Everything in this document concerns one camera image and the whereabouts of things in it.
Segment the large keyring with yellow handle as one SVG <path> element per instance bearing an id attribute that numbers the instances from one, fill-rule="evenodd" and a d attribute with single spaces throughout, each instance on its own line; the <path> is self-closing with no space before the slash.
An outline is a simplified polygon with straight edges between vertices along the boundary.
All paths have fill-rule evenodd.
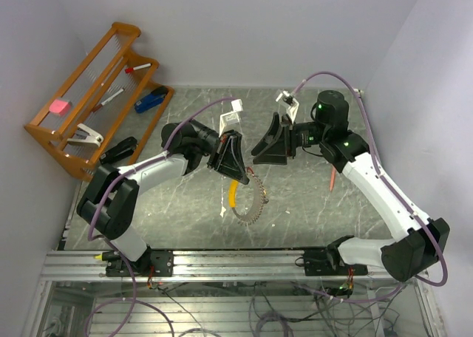
<path id="1" fill-rule="evenodd" d="M 251 167 L 246 168 L 246 174 L 250 180 L 253 188 L 253 201 L 251 207 L 244 214 L 237 211 L 237 189 L 239 182 L 232 180 L 228 192 L 228 203 L 234 216 L 238 219 L 241 225 L 249 226 L 254 224 L 261 216 L 263 208 L 268 203 L 267 192 L 263 186 L 263 182 L 255 174 Z"/>

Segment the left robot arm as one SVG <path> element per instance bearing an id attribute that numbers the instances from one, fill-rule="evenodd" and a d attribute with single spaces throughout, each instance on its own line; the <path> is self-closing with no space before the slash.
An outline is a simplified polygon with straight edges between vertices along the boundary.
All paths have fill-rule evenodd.
<path id="1" fill-rule="evenodd" d="M 93 232 L 122 253 L 135 276 L 152 267 L 152 250 L 132 227 L 137 198 L 167 180 L 192 173 L 203 157 L 215 172 L 249 184 L 242 158 L 242 135 L 231 129 L 219 134 L 195 119 L 169 123 L 161 132 L 163 150 L 148 160 L 116 168 L 100 166 L 78 202 L 77 215 Z"/>

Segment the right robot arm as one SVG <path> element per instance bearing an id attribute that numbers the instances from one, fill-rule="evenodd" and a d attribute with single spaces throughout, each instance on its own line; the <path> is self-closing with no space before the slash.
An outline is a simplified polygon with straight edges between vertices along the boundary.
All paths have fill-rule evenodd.
<path id="1" fill-rule="evenodd" d="M 281 91 L 276 102 L 286 109 L 275 113 L 270 128 L 252 149 L 253 164 L 286 165 L 298 148 L 318 146 L 320 155 L 352 182 L 380 214 L 390 239 L 343 236 L 326 251 L 327 269 L 343 274 L 351 265 L 383 268 L 393 279 L 406 282 L 435 263 L 446 266 L 443 251 L 450 227 L 417 207 L 382 168 L 363 137 L 349 130 L 349 104 L 337 91 L 319 93 L 311 120 L 296 123 L 299 103 Z"/>

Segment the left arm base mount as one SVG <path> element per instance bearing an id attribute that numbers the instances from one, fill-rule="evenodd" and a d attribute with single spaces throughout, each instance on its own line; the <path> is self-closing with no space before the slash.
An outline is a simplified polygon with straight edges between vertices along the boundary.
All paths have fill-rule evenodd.
<path id="1" fill-rule="evenodd" d="M 147 248 L 136 262 L 130 262 L 135 276 L 171 277 L 174 268 L 174 254 L 168 250 Z M 106 262 L 107 277 L 130 277 L 126 263 L 119 259 Z"/>

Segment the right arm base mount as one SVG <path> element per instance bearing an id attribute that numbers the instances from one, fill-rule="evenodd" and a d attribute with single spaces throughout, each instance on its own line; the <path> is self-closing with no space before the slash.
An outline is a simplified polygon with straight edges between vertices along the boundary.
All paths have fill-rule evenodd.
<path id="1" fill-rule="evenodd" d="M 338 252 L 340 244 L 352 238 L 353 235 L 347 235 L 328 246 L 305 248 L 294 263 L 304 269 L 305 276 L 366 276 L 366 265 L 348 265 L 342 261 Z"/>

